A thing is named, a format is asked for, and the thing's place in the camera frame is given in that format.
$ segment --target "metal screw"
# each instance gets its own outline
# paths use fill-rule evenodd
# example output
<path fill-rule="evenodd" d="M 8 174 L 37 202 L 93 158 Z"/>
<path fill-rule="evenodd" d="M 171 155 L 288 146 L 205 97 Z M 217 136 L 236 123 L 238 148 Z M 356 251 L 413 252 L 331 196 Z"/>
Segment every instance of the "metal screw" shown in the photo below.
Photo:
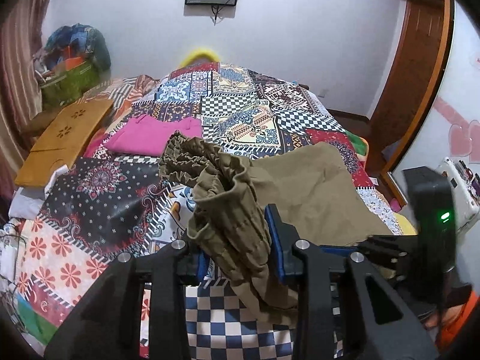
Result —
<path fill-rule="evenodd" d="M 363 254 L 358 251 L 353 252 L 350 255 L 350 258 L 356 263 L 361 263 L 365 259 L 365 257 L 363 257 Z"/>
<path fill-rule="evenodd" d="M 126 263 L 129 259 L 131 259 L 131 254 L 127 251 L 124 251 L 117 256 L 117 260 L 121 263 Z"/>
<path fill-rule="evenodd" d="M 304 251 L 305 249 L 308 249 L 310 247 L 310 243 L 308 241 L 305 241 L 304 239 L 299 239 L 295 243 L 295 246 Z"/>
<path fill-rule="evenodd" d="M 185 241 L 183 239 L 177 239 L 171 243 L 172 248 L 176 250 L 183 249 L 185 247 Z"/>

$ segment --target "pink heart wall sticker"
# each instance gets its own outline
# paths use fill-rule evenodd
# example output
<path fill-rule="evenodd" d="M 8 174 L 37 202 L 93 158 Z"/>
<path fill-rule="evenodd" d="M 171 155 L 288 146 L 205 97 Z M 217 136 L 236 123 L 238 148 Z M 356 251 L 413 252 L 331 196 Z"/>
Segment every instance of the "pink heart wall sticker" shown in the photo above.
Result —
<path fill-rule="evenodd" d="M 469 125 L 469 136 L 472 140 L 470 162 L 480 164 L 480 122 L 472 120 Z"/>
<path fill-rule="evenodd" d="M 462 129 L 459 125 L 452 125 L 450 132 L 448 132 L 450 156 L 466 157 L 472 152 L 472 139 L 468 134 L 469 132 Z"/>

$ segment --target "striped curtain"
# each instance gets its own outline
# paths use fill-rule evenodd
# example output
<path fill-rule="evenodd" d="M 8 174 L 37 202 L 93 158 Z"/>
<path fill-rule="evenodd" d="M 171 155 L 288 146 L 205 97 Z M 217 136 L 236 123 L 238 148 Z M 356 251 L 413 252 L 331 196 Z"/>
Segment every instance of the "striped curtain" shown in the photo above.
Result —
<path fill-rule="evenodd" d="M 48 3 L 49 0 L 17 0 L 0 27 L 2 180 L 16 175 L 32 147 L 33 142 L 22 137 L 20 130 L 42 107 L 32 55 L 42 46 L 41 27 Z M 11 196 L 12 185 L 2 182 L 0 196 Z"/>

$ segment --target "olive green cloth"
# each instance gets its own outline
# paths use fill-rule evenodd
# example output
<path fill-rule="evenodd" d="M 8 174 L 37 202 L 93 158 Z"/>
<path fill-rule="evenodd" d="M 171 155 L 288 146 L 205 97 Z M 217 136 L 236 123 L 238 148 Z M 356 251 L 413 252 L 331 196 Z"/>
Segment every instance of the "olive green cloth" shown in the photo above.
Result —
<path fill-rule="evenodd" d="M 368 234 L 390 234 L 359 197 L 338 150 L 327 143 L 251 161 L 176 132 L 159 171 L 193 188 L 196 207 L 187 236 L 218 264 L 259 321 L 294 323 L 298 299 L 268 266 L 265 205 L 276 204 L 282 220 L 314 244 L 346 245 Z"/>

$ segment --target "white cloth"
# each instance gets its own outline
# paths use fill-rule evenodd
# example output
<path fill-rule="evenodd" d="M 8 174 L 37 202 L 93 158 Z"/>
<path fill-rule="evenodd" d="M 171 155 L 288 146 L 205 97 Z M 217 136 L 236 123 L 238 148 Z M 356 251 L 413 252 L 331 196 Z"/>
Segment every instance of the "white cloth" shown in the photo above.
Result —
<path fill-rule="evenodd" d="M 45 188 L 19 187 L 11 201 L 8 216 L 10 218 L 24 218 L 34 220 L 40 212 L 42 205 L 50 190 L 60 175 L 68 172 L 66 165 L 53 172 Z"/>

